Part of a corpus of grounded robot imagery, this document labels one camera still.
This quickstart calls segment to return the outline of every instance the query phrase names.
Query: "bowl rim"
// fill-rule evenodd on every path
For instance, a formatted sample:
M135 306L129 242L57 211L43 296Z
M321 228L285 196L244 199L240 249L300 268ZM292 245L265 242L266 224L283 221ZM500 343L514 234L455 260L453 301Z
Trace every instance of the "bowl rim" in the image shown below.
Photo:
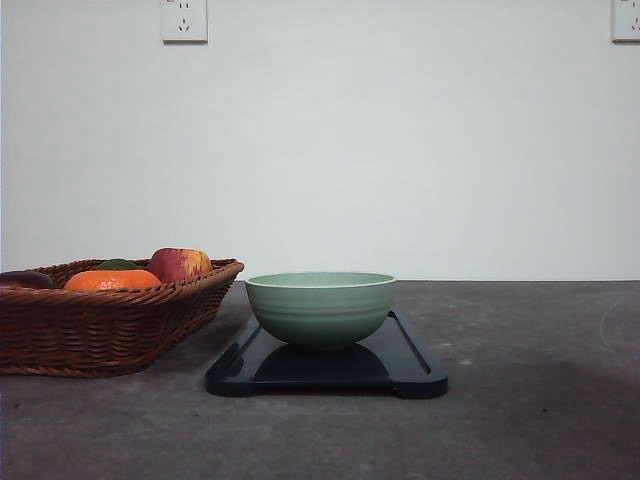
M381 280L378 282L367 282L367 283L356 283L353 285L266 285L264 283L259 283L257 280L264 277L274 277L278 275L300 275L300 274L317 274L317 273L332 273L332 274L356 274L356 275L377 275L379 277L386 277L386 280ZM354 272L351 270L305 270L299 272L277 272L277 273L267 273L264 275L257 275L251 278L246 279L244 282L246 285L251 285L253 287L261 287L261 288L286 288L286 289L326 289L326 288L362 288L362 287L373 287L377 285L389 285L395 283L397 281L396 277L393 275L389 275L387 273L376 273L376 272Z

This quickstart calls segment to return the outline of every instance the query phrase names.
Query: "orange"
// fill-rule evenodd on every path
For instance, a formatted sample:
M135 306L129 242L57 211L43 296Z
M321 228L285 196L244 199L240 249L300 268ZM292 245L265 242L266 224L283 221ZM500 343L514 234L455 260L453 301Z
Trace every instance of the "orange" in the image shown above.
M64 286L65 290L113 290L147 288L161 285L153 273L146 270L88 270L76 273Z

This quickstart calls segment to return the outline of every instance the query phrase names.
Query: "basket rim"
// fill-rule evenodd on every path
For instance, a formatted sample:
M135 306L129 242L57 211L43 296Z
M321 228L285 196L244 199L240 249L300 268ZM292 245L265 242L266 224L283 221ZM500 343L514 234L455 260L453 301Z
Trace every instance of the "basket rim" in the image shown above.
M134 262L146 262L149 259L133 260ZM54 268L64 268L72 265L84 263L93 265L104 260L89 259L76 260L74 262L51 265L47 267L36 267L29 270L42 271ZM244 264L235 258L211 260L214 270L204 275L198 275L186 280L163 283L156 287L146 288L121 288L117 290L64 290L62 288L53 289L33 289L26 287L5 287L0 289L0 304L2 303L31 303L38 305L45 304L66 304L86 303L91 305L129 305L163 303L176 297L184 297L195 294L203 289L222 284L230 278L234 278L239 272L244 270Z

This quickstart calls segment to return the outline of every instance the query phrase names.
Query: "red apple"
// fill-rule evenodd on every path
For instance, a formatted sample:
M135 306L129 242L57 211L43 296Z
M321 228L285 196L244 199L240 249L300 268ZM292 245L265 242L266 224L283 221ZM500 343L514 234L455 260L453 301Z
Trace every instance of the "red apple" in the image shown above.
M151 257L147 267L162 283L203 275L212 270L211 260L202 250L161 248Z
M6 287L53 288L49 275L31 270L0 273L0 289Z

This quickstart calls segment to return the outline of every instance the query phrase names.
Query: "concrete floor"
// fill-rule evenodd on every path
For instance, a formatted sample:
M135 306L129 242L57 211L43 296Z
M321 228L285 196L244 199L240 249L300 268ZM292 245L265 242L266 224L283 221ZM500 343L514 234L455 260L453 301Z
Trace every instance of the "concrete floor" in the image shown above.
M401 282L395 304L446 395L207 393L251 315L239 283L144 372L0 377L0 477L640 478L640 282Z

